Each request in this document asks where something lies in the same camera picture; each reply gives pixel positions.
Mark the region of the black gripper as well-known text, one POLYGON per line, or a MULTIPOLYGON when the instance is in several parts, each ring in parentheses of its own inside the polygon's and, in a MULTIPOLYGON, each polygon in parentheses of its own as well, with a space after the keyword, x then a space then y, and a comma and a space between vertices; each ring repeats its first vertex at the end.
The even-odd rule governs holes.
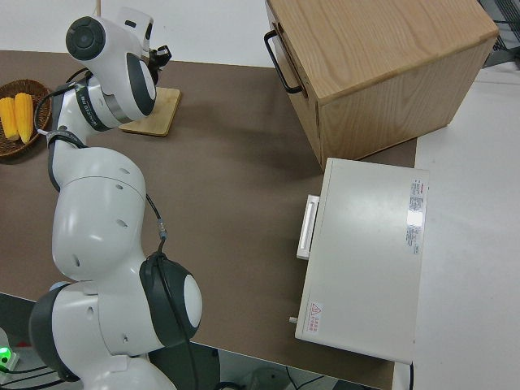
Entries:
POLYGON ((159 72, 169 63, 170 60, 171 51, 167 45, 160 46, 156 50, 149 50, 148 69, 153 80, 159 78, 159 72))

